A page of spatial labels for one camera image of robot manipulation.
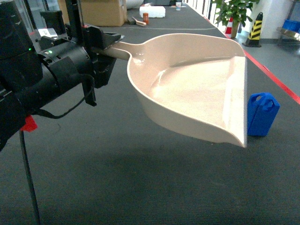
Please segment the gray carpet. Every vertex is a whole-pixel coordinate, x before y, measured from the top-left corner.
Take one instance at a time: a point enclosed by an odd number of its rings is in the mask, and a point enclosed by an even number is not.
[[[145,28],[104,30],[130,43],[176,32],[222,36],[190,8],[167,7],[166,15]],[[165,27],[194,30],[151,29]],[[42,224],[300,223],[300,107],[252,62],[248,97],[267,91],[281,108],[268,136],[249,137],[246,149],[153,123],[126,65],[118,60],[96,90],[96,107],[82,104],[60,120],[34,117],[39,129],[25,138]],[[82,96],[76,87],[45,109],[62,113]],[[1,225],[34,224],[18,134],[0,153],[0,193]]]

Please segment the cardboard box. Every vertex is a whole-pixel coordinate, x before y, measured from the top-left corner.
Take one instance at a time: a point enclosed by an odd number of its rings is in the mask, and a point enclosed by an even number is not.
[[[69,22],[65,0],[58,0],[64,23]],[[81,0],[85,23],[95,26],[119,27],[127,20],[125,0]]]

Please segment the red floor stripe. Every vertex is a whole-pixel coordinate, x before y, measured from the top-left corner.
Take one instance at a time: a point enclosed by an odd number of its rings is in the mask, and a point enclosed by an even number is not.
[[[246,50],[244,50],[248,59],[250,59],[261,71],[263,71],[275,84],[277,84],[282,90],[284,90],[292,99],[294,99],[298,104],[300,104],[300,97],[289,89],[284,83],[281,82],[268,68],[257,61],[252,55],[250,55]]]

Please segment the blue plastic container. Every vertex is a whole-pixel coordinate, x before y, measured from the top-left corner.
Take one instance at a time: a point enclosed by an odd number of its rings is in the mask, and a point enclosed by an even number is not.
[[[300,22],[293,20],[285,20],[285,23],[283,24],[282,28],[298,32],[300,29]]]
[[[248,135],[266,136],[279,108],[280,104],[270,93],[251,95],[248,101]]]

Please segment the white styrofoam box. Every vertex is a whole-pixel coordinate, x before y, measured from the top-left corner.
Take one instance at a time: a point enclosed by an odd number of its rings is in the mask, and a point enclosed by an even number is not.
[[[149,18],[162,18],[165,17],[165,7],[163,6],[141,6],[140,16],[143,17],[143,13],[148,13]]]

